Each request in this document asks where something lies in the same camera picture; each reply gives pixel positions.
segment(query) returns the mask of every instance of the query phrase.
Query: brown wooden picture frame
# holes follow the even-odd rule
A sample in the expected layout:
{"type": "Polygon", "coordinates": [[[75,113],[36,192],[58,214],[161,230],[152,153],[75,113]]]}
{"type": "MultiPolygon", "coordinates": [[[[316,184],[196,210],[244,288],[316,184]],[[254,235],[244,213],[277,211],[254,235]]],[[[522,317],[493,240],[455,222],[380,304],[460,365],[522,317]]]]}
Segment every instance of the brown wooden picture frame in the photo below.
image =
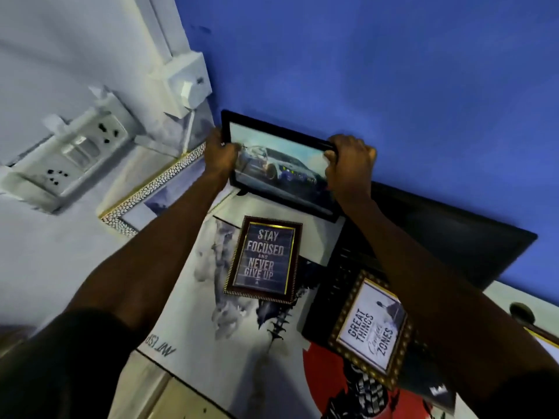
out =
{"type": "Polygon", "coordinates": [[[298,267],[298,254],[299,247],[301,245],[301,234],[303,230],[303,224],[297,222],[287,222],[280,221],[276,219],[268,219],[255,216],[245,216],[243,220],[243,226],[239,234],[239,239],[235,246],[235,251],[233,254],[233,260],[231,266],[229,267],[229,273],[227,275],[227,280],[225,281],[225,287],[223,292],[226,294],[231,294],[234,296],[244,296],[251,298],[258,298],[261,300],[272,301],[276,303],[291,304],[295,300],[295,281],[297,276],[298,267]],[[253,225],[266,226],[271,229],[274,228],[289,228],[293,229],[293,235],[290,243],[290,258],[287,270],[287,281],[285,286],[285,291],[283,294],[271,291],[271,290],[258,290],[254,288],[247,288],[240,285],[235,285],[236,277],[239,272],[239,266],[243,258],[245,243],[247,240],[247,235],[249,229],[253,225]]]}
{"type": "Polygon", "coordinates": [[[334,325],[332,333],[330,334],[330,338],[328,339],[328,345],[333,349],[333,351],[339,353],[339,355],[351,361],[363,372],[373,377],[379,383],[386,386],[389,390],[393,390],[397,384],[398,375],[400,374],[400,370],[404,362],[406,349],[408,348],[412,336],[413,327],[407,314],[402,321],[402,325],[398,329],[397,339],[390,355],[386,372],[371,364],[358,352],[347,348],[346,345],[340,342],[339,338],[344,325],[346,324],[346,319],[351,312],[354,303],[360,295],[361,289],[364,285],[371,284],[379,292],[389,294],[390,297],[397,299],[397,297],[388,289],[388,284],[386,282],[381,281],[377,279],[373,274],[362,270],[349,293],[349,297],[346,300],[344,307],[342,308],[336,324],[334,325]]]}

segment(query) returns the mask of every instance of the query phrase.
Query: black and white poster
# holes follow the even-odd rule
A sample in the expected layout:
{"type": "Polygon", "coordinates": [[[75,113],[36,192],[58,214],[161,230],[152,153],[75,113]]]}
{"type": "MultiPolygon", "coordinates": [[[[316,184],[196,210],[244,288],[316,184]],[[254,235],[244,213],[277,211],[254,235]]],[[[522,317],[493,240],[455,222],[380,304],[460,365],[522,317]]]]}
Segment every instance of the black and white poster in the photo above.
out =
{"type": "Polygon", "coordinates": [[[250,223],[233,285],[286,294],[294,235],[294,228],[250,223]]]}
{"type": "Polygon", "coordinates": [[[405,317],[396,296],[366,279],[338,342],[386,373],[405,317]]]}

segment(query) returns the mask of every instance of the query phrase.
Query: power outlet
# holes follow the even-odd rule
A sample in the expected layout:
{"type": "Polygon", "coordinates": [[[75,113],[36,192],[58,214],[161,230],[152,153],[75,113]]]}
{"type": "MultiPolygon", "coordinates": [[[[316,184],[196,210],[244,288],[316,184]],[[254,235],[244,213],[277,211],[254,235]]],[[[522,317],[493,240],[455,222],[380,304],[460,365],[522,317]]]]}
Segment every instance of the power outlet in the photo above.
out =
{"type": "MultiPolygon", "coordinates": [[[[69,124],[56,116],[49,117],[46,123],[54,135],[15,163],[10,172],[18,177],[12,176],[5,185],[0,182],[0,188],[35,205],[37,199],[48,198],[43,194],[46,191],[62,205],[65,198],[141,131],[139,123],[113,93],[101,92],[96,105],[69,124]],[[35,195],[33,184],[37,187],[35,195]]],[[[38,207],[52,211],[55,204],[48,200],[48,205],[38,207]]]]}

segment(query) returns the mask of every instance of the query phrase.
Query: white wall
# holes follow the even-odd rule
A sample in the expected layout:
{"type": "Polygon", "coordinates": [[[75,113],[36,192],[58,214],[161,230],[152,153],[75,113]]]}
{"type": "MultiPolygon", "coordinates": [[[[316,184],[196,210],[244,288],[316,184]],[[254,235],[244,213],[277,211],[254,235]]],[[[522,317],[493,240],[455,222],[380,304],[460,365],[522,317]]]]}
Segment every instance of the white wall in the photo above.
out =
{"type": "MultiPolygon", "coordinates": [[[[187,49],[182,27],[173,41],[187,49]]],[[[45,115],[72,119],[91,106],[91,84],[116,91],[170,142],[176,136],[163,131],[147,77],[160,63],[134,0],[0,0],[0,162],[47,135],[45,115]]],[[[58,313],[122,244],[94,215],[110,181],[58,217],[0,198],[0,324],[40,324],[58,313]]]]}

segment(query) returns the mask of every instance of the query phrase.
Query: picture frame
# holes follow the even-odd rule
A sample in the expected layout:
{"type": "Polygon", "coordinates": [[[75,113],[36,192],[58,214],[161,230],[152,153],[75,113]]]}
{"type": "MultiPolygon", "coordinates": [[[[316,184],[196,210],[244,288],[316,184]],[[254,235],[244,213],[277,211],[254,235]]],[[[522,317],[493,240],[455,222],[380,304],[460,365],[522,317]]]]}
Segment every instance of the picture frame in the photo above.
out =
{"type": "Polygon", "coordinates": [[[266,169],[265,172],[264,170],[261,170],[257,177],[247,176],[244,171],[239,170],[241,157],[244,153],[247,153],[248,160],[245,160],[245,163],[255,161],[255,159],[254,155],[249,154],[247,147],[243,145],[237,166],[230,176],[232,186],[286,205],[293,209],[323,218],[330,222],[335,222],[339,218],[342,211],[338,203],[333,199],[330,191],[327,189],[328,185],[325,179],[324,170],[328,163],[325,159],[322,159],[323,156],[321,154],[326,150],[332,150],[337,155],[338,151],[334,144],[329,141],[311,137],[310,135],[306,135],[304,133],[263,122],[262,120],[254,119],[228,110],[223,110],[221,111],[221,134],[225,143],[239,142],[232,138],[232,125],[248,128],[251,131],[259,133],[262,137],[276,137],[285,140],[287,141],[286,146],[289,145],[289,147],[293,147],[293,143],[296,143],[301,147],[307,147],[309,151],[316,152],[317,158],[320,156],[321,160],[324,162],[321,168],[315,168],[312,170],[296,156],[291,155],[288,152],[289,150],[278,150],[276,148],[275,150],[272,150],[272,152],[274,152],[276,156],[281,156],[282,158],[275,157],[272,161],[270,161],[269,159],[272,157],[268,155],[266,164],[262,166],[262,168],[275,166],[272,168],[276,170],[275,174],[272,171],[272,175],[269,176],[268,179],[262,179],[262,176],[268,176],[268,170],[266,169]],[[312,189],[306,190],[303,197],[300,193],[294,195],[291,188],[296,185],[295,181],[300,181],[297,182],[300,184],[299,187],[304,185],[307,187],[314,186],[314,191],[312,191],[312,189]]]}
{"type": "MultiPolygon", "coordinates": [[[[155,196],[158,191],[161,191],[166,184],[169,184],[173,178],[179,176],[189,166],[199,166],[196,175],[201,174],[204,170],[203,163],[198,162],[203,162],[205,148],[206,143],[204,142],[191,152],[183,154],[177,161],[157,172],[146,182],[134,188],[129,195],[102,212],[99,215],[101,221],[127,237],[135,236],[140,231],[140,227],[135,225],[133,221],[126,220],[126,215],[130,214],[140,204],[145,203],[150,197],[155,196]]],[[[189,181],[195,180],[195,178],[197,176],[192,176],[189,178],[189,181]]],[[[153,218],[157,217],[158,214],[159,212],[153,212],[153,218]]]]}
{"type": "Polygon", "coordinates": [[[412,330],[407,313],[388,284],[362,270],[334,325],[328,345],[392,390],[397,384],[412,330]]]}
{"type": "Polygon", "coordinates": [[[292,304],[302,229],[297,222],[245,216],[224,293],[292,304]]]}

